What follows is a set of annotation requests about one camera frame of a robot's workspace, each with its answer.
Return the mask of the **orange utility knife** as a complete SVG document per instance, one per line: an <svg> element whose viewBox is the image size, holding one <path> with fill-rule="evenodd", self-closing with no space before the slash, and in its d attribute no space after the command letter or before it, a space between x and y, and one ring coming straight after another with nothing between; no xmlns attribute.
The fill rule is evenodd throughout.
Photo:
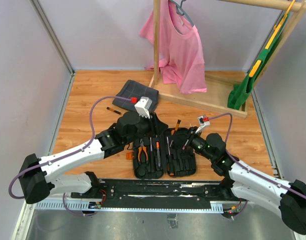
<svg viewBox="0 0 306 240"><path fill-rule="evenodd" d="M161 167L161 155L160 155L160 143L159 141L156 142L156 153L157 153L157 165Z"/></svg>

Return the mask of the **orange handled pliers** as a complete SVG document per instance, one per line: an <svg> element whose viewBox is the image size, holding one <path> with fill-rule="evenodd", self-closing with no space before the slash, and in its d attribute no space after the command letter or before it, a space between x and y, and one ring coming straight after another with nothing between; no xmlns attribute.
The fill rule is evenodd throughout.
<svg viewBox="0 0 306 240"><path fill-rule="evenodd" d="M149 160L147 146L142 138L139 141L137 159L140 164L146 164Z"/></svg>

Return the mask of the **claw hammer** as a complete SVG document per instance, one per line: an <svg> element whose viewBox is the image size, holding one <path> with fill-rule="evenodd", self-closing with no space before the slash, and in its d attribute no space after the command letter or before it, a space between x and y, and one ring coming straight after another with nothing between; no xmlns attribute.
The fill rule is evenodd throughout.
<svg viewBox="0 0 306 240"><path fill-rule="evenodd" d="M152 173L154 173L156 171L155 168L155 157L154 157L154 153L153 153L153 144L152 144L152 138L149 138L150 140L150 154L149 154L149 158L150 158L150 171Z"/></svg>

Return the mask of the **black plastic tool case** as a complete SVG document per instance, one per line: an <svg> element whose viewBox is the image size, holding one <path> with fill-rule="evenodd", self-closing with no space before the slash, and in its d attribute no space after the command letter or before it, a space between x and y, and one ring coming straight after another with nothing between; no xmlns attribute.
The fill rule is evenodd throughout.
<svg viewBox="0 0 306 240"><path fill-rule="evenodd" d="M138 161L138 148L140 145L140 139L136 139L132 143L131 151L126 154L126 159L131 160L133 164L133 173L136 178L141 180L159 179L163 175L169 175L168 171L168 146L167 137L169 139L170 154L173 158L174 176L171 178L187 177L194 175L197 171L196 156L192 148L186 148L182 150L182 144L184 141L173 141L171 131L174 128L168 128L159 137L145 136L142 139L147 147L148 162L139 163ZM151 172L150 166L150 137L152 138L152 148L155 162L155 172ZM156 142L159 141L160 147L160 159L161 167L158 167L157 147Z"/></svg>

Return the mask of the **black handled nut driver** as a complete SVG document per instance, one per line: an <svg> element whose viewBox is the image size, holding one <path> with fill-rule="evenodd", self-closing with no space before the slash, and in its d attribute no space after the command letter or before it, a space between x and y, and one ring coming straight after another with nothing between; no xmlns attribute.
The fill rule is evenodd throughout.
<svg viewBox="0 0 306 240"><path fill-rule="evenodd" d="M171 155L171 150L170 150L170 143L169 143L169 137L166 137L166 142L167 142L167 149L168 149L168 173L170 176L175 175L175 170L174 170L174 164L173 164L173 157Z"/></svg>

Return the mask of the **orange black screwdriver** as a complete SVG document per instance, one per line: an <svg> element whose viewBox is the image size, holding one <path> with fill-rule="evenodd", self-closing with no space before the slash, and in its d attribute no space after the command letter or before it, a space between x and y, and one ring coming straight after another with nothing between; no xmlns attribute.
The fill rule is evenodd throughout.
<svg viewBox="0 0 306 240"><path fill-rule="evenodd" d="M171 135L171 139L175 142L182 142L187 137L187 129L181 128L177 132L175 132L173 135Z"/></svg>

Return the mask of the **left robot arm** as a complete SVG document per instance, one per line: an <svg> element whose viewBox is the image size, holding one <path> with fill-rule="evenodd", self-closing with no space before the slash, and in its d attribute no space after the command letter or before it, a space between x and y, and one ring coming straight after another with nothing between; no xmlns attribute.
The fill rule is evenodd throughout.
<svg viewBox="0 0 306 240"><path fill-rule="evenodd" d="M156 113L150 118L128 111L108 129L91 140L57 154L37 157L32 153L25 157L18 180L27 204L35 204L50 195L81 193L94 198L100 193L100 185L93 173L66 175L81 165L106 159L122 152L125 146L150 135L159 136L168 125L159 120Z"/></svg>

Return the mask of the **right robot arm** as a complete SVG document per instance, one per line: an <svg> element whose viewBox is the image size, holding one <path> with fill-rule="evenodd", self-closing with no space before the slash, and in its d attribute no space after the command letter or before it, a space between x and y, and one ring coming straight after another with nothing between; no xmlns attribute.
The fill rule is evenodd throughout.
<svg viewBox="0 0 306 240"><path fill-rule="evenodd" d="M251 201L276 214L284 224L300 235L306 235L306 184L293 182L263 173L227 151L226 143L217 133L201 137L198 127L188 129L183 147L211 163L213 171L223 177L219 188L225 200L234 197Z"/></svg>

